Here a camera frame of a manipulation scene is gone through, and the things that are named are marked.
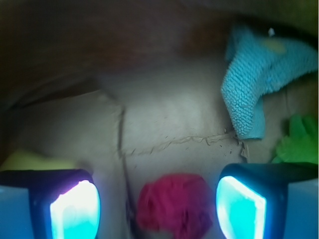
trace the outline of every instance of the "beige surface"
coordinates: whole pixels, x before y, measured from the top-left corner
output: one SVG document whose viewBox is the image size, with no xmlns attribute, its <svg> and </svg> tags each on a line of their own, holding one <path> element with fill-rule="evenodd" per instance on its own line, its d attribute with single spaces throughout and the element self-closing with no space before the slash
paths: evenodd
<svg viewBox="0 0 319 239">
<path fill-rule="evenodd" d="M 101 87 L 125 106 L 122 152 L 161 151 L 187 137 L 205 140 L 232 130 L 220 92 L 225 72 L 223 52 L 216 52 L 153 70 L 100 76 Z"/>
<path fill-rule="evenodd" d="M 101 197 L 98 237 L 129 238 L 126 186 L 119 158 L 122 108 L 94 92 L 11 112 L 14 147 L 88 164 Z"/>
</svg>

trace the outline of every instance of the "red fabric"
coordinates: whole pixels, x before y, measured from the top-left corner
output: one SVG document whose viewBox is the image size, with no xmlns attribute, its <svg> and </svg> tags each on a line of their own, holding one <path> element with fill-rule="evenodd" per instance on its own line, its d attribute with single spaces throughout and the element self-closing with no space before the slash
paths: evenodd
<svg viewBox="0 0 319 239">
<path fill-rule="evenodd" d="M 143 187 L 137 222 L 144 230 L 170 231 L 175 239 L 200 239 L 213 224 L 214 204 L 201 176 L 167 175 Z"/>
</svg>

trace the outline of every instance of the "torn cardboard edge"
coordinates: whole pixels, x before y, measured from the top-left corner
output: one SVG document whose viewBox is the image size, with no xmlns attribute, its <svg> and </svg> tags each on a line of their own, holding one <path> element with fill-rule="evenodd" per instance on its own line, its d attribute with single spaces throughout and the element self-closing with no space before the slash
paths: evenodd
<svg viewBox="0 0 319 239">
<path fill-rule="evenodd" d="M 182 144 L 182 143 L 186 143 L 189 141 L 194 141 L 197 143 L 201 143 L 203 141 L 205 141 L 207 143 L 208 146 L 217 143 L 220 140 L 224 140 L 224 139 L 231 139 L 231 138 L 236 138 L 236 132 L 235 131 L 231 131 L 229 133 L 225 133 L 225 134 L 220 134 L 220 135 L 213 135 L 213 136 L 209 136 L 209 137 L 203 137 L 203 136 L 188 136 L 188 137 L 183 137 L 180 139 L 176 139 L 176 140 L 172 140 L 172 141 L 168 141 L 168 142 L 164 142 L 161 143 L 158 146 L 154 146 L 154 147 L 149 147 L 149 148 L 145 148 L 145 149 L 128 149 L 128 150 L 124 150 L 122 149 L 122 153 L 124 153 L 125 155 L 143 155 L 143 154 L 152 154 L 154 152 L 160 152 L 163 151 L 164 149 L 168 148 L 170 145 L 172 144 Z"/>
</svg>

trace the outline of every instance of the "blue terry cloth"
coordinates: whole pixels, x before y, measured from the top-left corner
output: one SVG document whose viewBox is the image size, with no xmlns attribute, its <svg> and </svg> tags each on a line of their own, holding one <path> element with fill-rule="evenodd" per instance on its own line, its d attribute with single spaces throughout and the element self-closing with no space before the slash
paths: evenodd
<svg viewBox="0 0 319 239">
<path fill-rule="evenodd" d="M 233 28 L 226 60 L 231 63 L 221 93 L 239 139 L 264 137 L 263 95 L 318 70 L 318 52 L 309 45 L 262 37 L 246 26 Z"/>
</svg>

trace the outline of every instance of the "green cloth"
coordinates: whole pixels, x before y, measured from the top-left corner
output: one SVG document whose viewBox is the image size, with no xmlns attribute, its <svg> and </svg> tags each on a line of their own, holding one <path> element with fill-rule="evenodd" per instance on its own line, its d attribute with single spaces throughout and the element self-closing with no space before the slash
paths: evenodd
<svg viewBox="0 0 319 239">
<path fill-rule="evenodd" d="M 289 136 L 285 136 L 276 148 L 273 163 L 318 164 L 318 120 L 311 116 L 294 115 L 290 118 Z"/>
</svg>

